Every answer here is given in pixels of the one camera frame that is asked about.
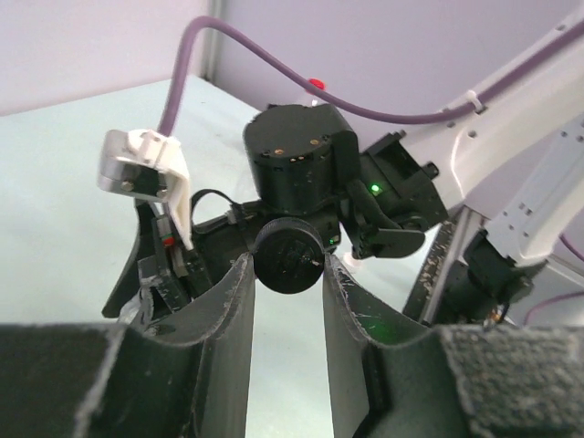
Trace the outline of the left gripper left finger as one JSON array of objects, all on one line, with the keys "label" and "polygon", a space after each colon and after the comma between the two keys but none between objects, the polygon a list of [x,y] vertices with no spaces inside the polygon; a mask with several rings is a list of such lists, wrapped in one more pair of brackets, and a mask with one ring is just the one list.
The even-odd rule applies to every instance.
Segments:
[{"label": "left gripper left finger", "polygon": [[253,259],[146,330],[4,325],[4,437],[242,437],[254,326]]}]

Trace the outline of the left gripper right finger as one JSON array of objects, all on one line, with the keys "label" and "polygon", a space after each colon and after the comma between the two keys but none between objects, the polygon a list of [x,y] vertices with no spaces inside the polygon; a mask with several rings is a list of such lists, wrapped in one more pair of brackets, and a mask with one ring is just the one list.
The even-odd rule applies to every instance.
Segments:
[{"label": "left gripper right finger", "polygon": [[333,255],[323,310],[338,437],[580,437],[583,330],[426,328]]}]

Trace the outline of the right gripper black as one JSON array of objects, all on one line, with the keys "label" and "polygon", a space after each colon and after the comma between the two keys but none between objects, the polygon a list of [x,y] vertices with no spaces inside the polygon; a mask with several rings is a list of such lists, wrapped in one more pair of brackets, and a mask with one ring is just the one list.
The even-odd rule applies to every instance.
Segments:
[{"label": "right gripper black", "polygon": [[219,191],[199,191],[191,198],[189,215],[207,195],[225,199],[225,214],[194,224],[193,248],[187,249],[168,214],[149,203],[135,203],[137,234],[130,255],[101,310],[117,318],[140,290],[153,315],[170,315],[215,286],[253,246],[254,202],[237,203]]}]

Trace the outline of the black bottle cap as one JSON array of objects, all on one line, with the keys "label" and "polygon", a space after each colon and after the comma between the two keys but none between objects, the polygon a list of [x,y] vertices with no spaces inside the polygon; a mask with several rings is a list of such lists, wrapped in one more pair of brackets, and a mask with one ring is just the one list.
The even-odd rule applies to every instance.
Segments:
[{"label": "black bottle cap", "polygon": [[279,294],[310,289],[324,270],[325,248],[318,231],[294,217],[268,222],[255,239],[252,255],[256,278]]}]

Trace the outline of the red bottle cap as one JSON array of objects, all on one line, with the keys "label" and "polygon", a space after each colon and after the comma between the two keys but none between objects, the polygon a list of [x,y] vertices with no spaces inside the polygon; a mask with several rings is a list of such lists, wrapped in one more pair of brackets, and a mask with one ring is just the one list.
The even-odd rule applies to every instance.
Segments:
[{"label": "red bottle cap", "polygon": [[310,83],[312,86],[316,87],[317,89],[321,89],[321,90],[325,90],[325,89],[326,89],[326,85],[325,85],[325,83],[324,83],[322,80],[320,80],[320,79],[317,79],[317,78],[310,78],[310,79],[308,80],[308,82],[309,82],[309,83]]}]

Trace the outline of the short clear bottle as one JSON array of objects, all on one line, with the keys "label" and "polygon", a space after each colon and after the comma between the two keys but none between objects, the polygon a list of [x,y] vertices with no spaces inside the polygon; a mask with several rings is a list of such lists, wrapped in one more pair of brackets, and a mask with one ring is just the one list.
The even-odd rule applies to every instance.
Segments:
[{"label": "short clear bottle", "polygon": [[154,313],[154,299],[151,290],[156,289],[156,286],[156,276],[141,278],[138,292],[121,308],[117,321],[141,333],[148,333]]}]

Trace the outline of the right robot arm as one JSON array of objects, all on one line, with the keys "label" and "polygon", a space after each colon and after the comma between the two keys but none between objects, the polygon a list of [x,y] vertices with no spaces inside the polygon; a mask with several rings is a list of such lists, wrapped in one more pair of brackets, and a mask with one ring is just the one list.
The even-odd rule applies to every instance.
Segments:
[{"label": "right robot arm", "polygon": [[[272,104],[245,125],[257,199],[195,223],[193,192],[173,136],[194,40],[212,28],[313,93],[314,104]],[[503,164],[583,113],[583,13],[488,78],[456,106],[391,115],[348,103],[304,80],[225,22],[184,30],[156,130],[110,130],[99,188],[134,200],[138,232],[106,301],[106,318],[150,322],[197,302],[243,254],[255,277],[296,294],[321,277],[343,237],[356,260],[402,258],[428,230],[455,217],[469,193]]]}]

